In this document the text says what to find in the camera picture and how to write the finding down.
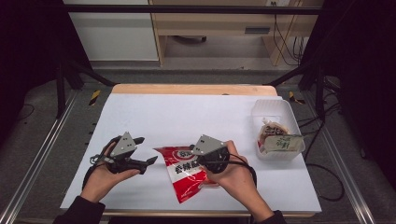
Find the hand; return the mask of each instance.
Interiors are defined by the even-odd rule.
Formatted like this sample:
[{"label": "hand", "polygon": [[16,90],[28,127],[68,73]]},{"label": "hand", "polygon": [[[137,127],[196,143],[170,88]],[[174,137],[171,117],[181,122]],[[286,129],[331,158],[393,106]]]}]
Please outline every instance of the hand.
[{"label": "hand", "polygon": [[[105,155],[115,145],[116,143],[111,144],[107,148]],[[106,162],[102,161],[92,172],[80,196],[92,203],[99,203],[114,186],[139,173],[140,171],[138,170],[127,170],[122,173],[113,174],[107,169]]]},{"label": "hand", "polygon": [[[228,141],[226,144],[230,154],[232,154],[230,156],[230,161],[242,162],[237,158],[239,157],[244,162],[248,163],[245,157],[238,154],[233,141]],[[244,205],[257,222],[263,221],[274,214],[257,191],[251,173],[247,167],[237,164],[228,164],[227,168],[219,174],[213,174],[205,167],[204,169],[207,177],[221,185],[231,196]]]}]

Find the wooden table edge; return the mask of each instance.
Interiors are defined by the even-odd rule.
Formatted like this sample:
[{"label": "wooden table edge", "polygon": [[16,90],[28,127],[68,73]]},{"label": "wooden table edge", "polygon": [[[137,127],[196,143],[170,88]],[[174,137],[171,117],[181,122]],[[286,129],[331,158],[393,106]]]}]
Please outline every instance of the wooden table edge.
[{"label": "wooden table edge", "polygon": [[[284,217],[312,217],[315,212],[282,212]],[[136,210],[105,210],[104,216],[109,217],[250,217],[249,212],[237,211],[136,211]]]},{"label": "wooden table edge", "polygon": [[204,84],[118,84],[111,93],[130,94],[213,94],[277,96],[273,86]]}]

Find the white table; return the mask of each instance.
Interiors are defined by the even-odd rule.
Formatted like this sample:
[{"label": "white table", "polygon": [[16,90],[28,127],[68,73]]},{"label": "white table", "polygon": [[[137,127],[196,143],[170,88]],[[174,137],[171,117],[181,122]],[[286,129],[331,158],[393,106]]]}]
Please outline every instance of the white table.
[{"label": "white table", "polygon": [[133,159],[159,156],[144,175],[118,184],[102,200],[109,216],[247,217],[249,213],[223,188],[201,189],[179,203],[163,156],[155,147],[189,146],[201,134],[234,140],[258,176],[258,190],[272,209],[285,216],[321,212],[302,156],[292,161],[261,161],[255,152],[258,133],[250,111],[258,99],[277,99],[272,87],[228,85],[118,85],[108,97],[91,142],[61,208],[80,194],[89,158],[107,142],[128,131],[145,137]]}]

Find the wrist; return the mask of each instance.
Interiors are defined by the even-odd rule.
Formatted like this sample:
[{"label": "wrist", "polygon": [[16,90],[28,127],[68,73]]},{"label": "wrist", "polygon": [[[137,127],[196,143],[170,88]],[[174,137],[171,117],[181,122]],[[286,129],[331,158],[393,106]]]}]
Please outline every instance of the wrist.
[{"label": "wrist", "polygon": [[239,202],[246,207],[251,215],[253,215],[256,222],[264,221],[274,215],[274,212],[259,192],[249,194],[247,197],[239,200]]},{"label": "wrist", "polygon": [[85,191],[82,191],[79,196],[91,203],[99,203],[99,201],[100,201],[100,199],[98,199],[98,197],[95,197],[93,194],[90,194]]}]

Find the white cabinet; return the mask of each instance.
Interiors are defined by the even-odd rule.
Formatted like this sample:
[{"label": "white cabinet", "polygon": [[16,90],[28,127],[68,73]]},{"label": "white cabinet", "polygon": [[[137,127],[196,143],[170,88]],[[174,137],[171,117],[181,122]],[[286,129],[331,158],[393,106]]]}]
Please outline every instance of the white cabinet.
[{"label": "white cabinet", "polygon": [[[65,4],[147,5],[147,0],[64,0]],[[70,13],[90,61],[158,61],[149,13]]]}]

